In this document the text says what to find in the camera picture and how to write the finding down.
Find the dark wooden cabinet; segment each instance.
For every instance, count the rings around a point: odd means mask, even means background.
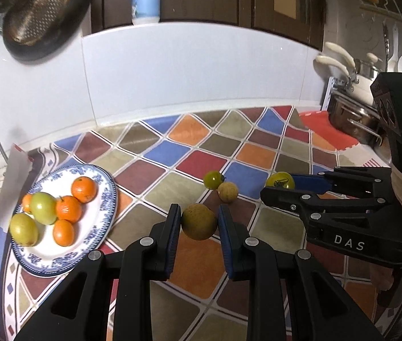
[[[255,0],[252,27],[322,49],[324,0]]]
[[[160,20],[203,21],[276,33],[322,48],[324,0],[161,0]],[[131,0],[92,3],[92,31],[131,24]]]

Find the blue and white plate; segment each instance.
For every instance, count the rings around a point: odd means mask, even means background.
[[[71,195],[71,184],[79,176],[97,182],[97,197],[84,205],[82,218],[74,224],[76,239],[73,245],[62,247],[52,238],[53,225],[36,223],[39,239],[33,247],[22,247],[12,240],[13,252],[25,270],[40,277],[53,277],[72,269],[91,250],[106,238],[117,209],[117,189],[108,172],[91,164],[59,168],[33,185],[29,193],[47,192],[54,197]],[[16,213],[22,213],[22,205]]]

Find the red cloth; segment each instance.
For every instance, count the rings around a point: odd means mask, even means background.
[[[299,115],[307,128],[323,137],[338,150],[345,150],[359,143],[354,137],[336,130],[329,122],[327,111],[307,111]]]

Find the plate of fruit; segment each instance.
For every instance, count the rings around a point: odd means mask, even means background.
[[[101,245],[116,209],[108,172],[90,164],[59,168],[33,185],[11,218],[14,255],[34,275],[65,273]]]

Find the white pot handle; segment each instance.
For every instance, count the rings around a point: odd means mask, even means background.
[[[349,72],[346,68],[346,65],[343,65],[338,60],[331,58],[330,56],[317,55],[315,61],[323,65],[331,65],[332,67],[339,68],[341,72],[346,75],[347,78],[349,78]]]
[[[355,68],[356,67],[356,63],[354,62],[354,58],[350,55],[349,52],[347,52],[343,47],[341,47],[340,45],[337,45],[334,42],[326,42],[325,46],[330,50],[333,51],[335,53],[340,54],[341,56],[343,56],[348,64],[348,66],[350,66],[351,68]]]

